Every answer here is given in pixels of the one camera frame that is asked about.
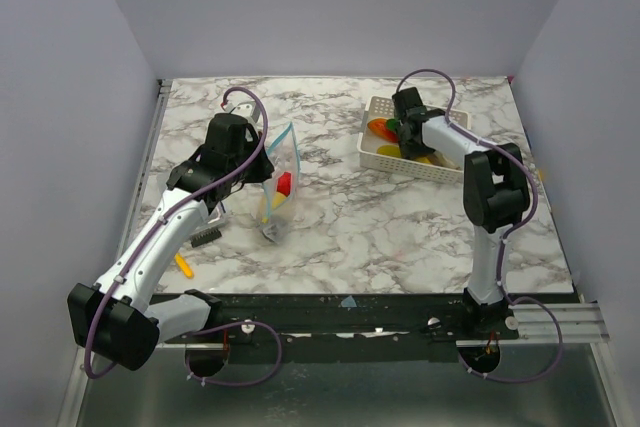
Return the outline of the red toy tomato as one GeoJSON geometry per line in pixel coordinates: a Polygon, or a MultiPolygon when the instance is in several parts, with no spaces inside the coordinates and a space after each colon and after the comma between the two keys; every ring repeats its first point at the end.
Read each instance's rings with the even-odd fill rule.
{"type": "Polygon", "coordinates": [[[290,196],[294,190],[294,176],[291,172],[286,171],[281,174],[276,183],[276,192],[281,192],[286,196],[290,196]]]}

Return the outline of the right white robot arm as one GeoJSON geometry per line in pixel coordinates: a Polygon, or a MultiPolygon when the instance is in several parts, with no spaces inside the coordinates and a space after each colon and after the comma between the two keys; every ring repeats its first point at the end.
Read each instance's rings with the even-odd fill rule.
{"type": "Polygon", "coordinates": [[[520,149],[492,145],[453,122],[439,108],[428,108],[415,88],[392,96],[401,155],[414,160],[432,151],[462,168],[464,212],[474,226],[472,272],[463,291],[460,326],[480,339],[508,309],[504,293],[505,235],[530,206],[520,149]]]}

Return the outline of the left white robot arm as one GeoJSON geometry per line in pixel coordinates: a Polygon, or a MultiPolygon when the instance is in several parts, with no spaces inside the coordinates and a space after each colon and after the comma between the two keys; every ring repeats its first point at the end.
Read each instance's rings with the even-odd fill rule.
{"type": "Polygon", "coordinates": [[[186,333],[214,340],[222,319],[213,296],[191,289],[166,303],[152,304],[151,298],[180,247],[233,187],[260,184],[273,171],[254,123],[216,114],[204,143],[171,170],[159,205],[122,256],[93,285],[71,290],[67,305],[76,344],[135,371],[159,343],[186,333]]]}

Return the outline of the clear zip top bag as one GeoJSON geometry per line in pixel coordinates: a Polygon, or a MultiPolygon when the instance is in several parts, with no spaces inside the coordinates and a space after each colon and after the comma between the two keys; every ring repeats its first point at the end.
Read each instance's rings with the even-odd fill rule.
{"type": "Polygon", "coordinates": [[[271,142],[266,153],[274,172],[262,183],[256,225],[268,241],[280,243],[288,234],[295,217],[300,177],[300,155],[292,122],[271,142]]]}

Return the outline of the yellow toy lemon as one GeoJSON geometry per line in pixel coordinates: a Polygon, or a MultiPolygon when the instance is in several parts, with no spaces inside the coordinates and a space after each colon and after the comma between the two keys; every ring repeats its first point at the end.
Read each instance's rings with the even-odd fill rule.
{"type": "Polygon", "coordinates": [[[272,210],[277,210],[288,199],[289,199],[289,197],[284,195],[283,193],[276,192],[273,195],[273,198],[272,198],[272,201],[271,201],[271,209],[272,210]]]}

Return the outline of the green toy bok choy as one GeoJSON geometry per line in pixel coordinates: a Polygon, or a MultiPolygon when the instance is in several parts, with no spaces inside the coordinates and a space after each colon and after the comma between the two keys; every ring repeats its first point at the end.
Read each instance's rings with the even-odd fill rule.
{"type": "Polygon", "coordinates": [[[454,170],[460,170],[459,166],[457,166],[453,162],[451,162],[442,153],[440,153],[438,151],[435,151],[434,153],[430,153],[430,154],[434,154],[438,158],[438,164],[437,165],[433,165],[433,166],[445,167],[445,168],[450,168],[450,169],[454,169],[454,170]]]}

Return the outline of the white perforated plastic basket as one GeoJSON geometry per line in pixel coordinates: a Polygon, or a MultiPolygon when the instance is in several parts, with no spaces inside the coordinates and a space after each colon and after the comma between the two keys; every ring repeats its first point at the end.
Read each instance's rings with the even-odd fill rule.
{"type": "Polygon", "coordinates": [[[361,167],[446,184],[462,181],[459,165],[421,145],[418,135],[397,139],[397,127],[393,101],[372,96],[364,107],[357,140],[361,167]]]}

